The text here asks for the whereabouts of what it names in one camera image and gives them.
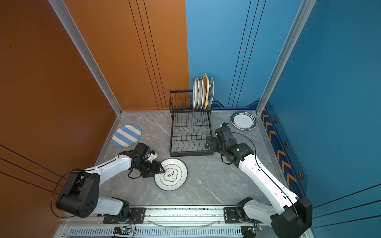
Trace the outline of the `white plate red characters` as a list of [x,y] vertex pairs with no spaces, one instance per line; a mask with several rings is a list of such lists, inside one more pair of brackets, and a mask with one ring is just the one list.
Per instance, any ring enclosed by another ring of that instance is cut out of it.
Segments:
[[199,84],[200,84],[200,87],[201,87],[201,100],[200,100],[201,101],[201,105],[200,105],[200,108],[204,109],[206,89],[205,89],[203,78],[200,79],[200,83]]

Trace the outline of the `yellow woven tray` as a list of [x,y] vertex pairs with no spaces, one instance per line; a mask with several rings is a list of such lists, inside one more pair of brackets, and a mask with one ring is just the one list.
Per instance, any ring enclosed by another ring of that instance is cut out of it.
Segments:
[[205,89],[205,97],[204,97],[205,102],[204,102],[203,108],[206,109],[208,106],[209,87],[210,87],[209,78],[206,73],[203,75],[203,84]]

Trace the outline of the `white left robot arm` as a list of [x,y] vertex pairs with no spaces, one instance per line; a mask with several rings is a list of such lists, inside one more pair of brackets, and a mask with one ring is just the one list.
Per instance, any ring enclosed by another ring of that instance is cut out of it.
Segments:
[[138,143],[133,150],[123,151],[115,158],[98,166],[66,174],[66,181],[56,200],[58,210],[73,216],[86,218],[103,215],[118,223],[132,219],[129,203],[119,198],[99,195],[100,186],[121,172],[138,170],[143,178],[150,178],[165,172],[156,161],[157,154],[144,143]]

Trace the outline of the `orange sunburst plate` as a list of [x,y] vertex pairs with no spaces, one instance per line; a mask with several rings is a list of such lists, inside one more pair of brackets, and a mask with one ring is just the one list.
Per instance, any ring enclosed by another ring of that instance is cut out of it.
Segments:
[[193,109],[197,109],[197,104],[198,104],[198,79],[194,78],[193,79],[193,89],[192,89],[192,104],[193,104]]

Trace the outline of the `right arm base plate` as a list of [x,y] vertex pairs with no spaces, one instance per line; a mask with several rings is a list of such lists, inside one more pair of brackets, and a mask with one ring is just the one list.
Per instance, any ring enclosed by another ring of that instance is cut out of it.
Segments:
[[246,223],[250,219],[246,216],[243,208],[240,207],[225,207],[224,222],[226,224]]

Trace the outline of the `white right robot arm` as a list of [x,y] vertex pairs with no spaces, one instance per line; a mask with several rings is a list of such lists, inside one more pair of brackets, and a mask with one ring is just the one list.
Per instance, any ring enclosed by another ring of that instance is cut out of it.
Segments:
[[218,152],[244,172],[264,193],[270,205],[251,197],[237,205],[238,219],[243,223],[258,220],[271,226],[279,238],[299,238],[312,226],[312,203],[307,197],[299,197],[283,185],[260,161],[256,151],[245,143],[237,143],[228,123],[215,130],[216,136],[208,136],[205,148]]

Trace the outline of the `white flower outline plate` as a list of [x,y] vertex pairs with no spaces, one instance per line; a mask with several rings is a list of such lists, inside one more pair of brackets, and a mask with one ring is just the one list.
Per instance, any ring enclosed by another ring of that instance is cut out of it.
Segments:
[[164,173],[156,174],[154,181],[156,185],[165,191],[174,191],[179,189],[187,180],[188,170],[183,161],[176,158],[164,160]]

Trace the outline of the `cream floral plate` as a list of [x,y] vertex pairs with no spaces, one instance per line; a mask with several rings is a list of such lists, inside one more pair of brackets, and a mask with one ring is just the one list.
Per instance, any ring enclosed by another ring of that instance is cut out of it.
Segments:
[[201,82],[200,79],[197,78],[197,106],[196,109],[199,110],[201,107],[201,100],[202,100],[202,87],[201,87]]

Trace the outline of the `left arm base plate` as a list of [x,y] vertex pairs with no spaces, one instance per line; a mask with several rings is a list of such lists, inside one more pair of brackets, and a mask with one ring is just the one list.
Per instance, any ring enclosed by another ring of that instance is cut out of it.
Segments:
[[122,209],[118,215],[104,215],[104,224],[142,224],[145,218],[146,208],[130,207]]

